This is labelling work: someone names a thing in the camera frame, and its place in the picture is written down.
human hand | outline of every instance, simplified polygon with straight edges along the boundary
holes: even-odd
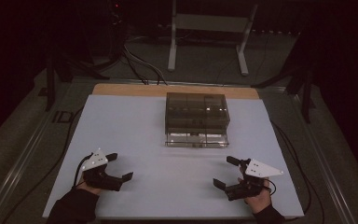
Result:
[[[90,193],[99,195],[103,190],[102,189],[96,189],[91,186],[88,186],[86,181],[84,181],[83,176],[81,176],[79,183],[76,186],[77,189],[84,189]]]
[[[267,188],[269,187],[269,181],[267,178],[264,180],[264,186]],[[247,204],[249,204],[252,209],[252,212],[254,214],[257,214],[271,204],[271,195],[269,190],[263,188],[260,194],[254,197],[245,198],[244,200]]]

white surface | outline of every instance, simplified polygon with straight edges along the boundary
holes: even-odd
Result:
[[[284,171],[278,170],[277,168],[269,166],[261,161],[251,159],[249,165],[246,167],[245,173],[247,175],[264,178],[273,175],[283,175]]]
[[[91,95],[63,160],[43,217],[70,188],[76,167],[97,148],[118,153],[106,172],[132,180],[120,192],[105,191],[98,218],[233,218],[252,217],[242,200],[229,202],[213,185],[217,178],[238,184],[239,167],[226,156],[256,159],[284,171],[270,178],[277,186],[274,207],[285,217],[303,212],[281,149],[261,100],[227,99],[230,123],[226,148],[165,147],[165,97]]]
[[[81,167],[82,171],[87,171],[89,169],[95,168],[97,166],[101,166],[104,164],[107,164],[108,160],[105,157],[105,155],[103,154],[103,151],[98,148],[98,150],[96,150],[92,156],[84,162],[83,166]]]

transparent box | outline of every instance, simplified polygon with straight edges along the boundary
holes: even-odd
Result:
[[[227,147],[228,124],[229,114],[225,95],[167,93],[167,147]]]

sleeve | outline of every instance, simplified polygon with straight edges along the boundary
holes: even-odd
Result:
[[[83,224],[95,219],[99,196],[84,189],[74,189],[59,199],[51,209],[47,224]]]
[[[284,217],[272,207],[272,204],[254,216],[257,224],[282,224],[284,222]]]

dark background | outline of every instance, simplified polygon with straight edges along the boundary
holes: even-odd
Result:
[[[129,33],[159,37],[171,22],[171,1],[118,1]],[[178,1],[178,11],[240,16],[243,1]],[[78,60],[91,60],[86,30],[107,25],[104,1],[0,1],[0,125],[34,86],[46,67],[50,40]],[[92,8],[83,14],[78,10]],[[358,2],[282,1],[260,3],[253,28],[299,35],[285,68],[315,63],[314,84],[322,95],[358,160]]]

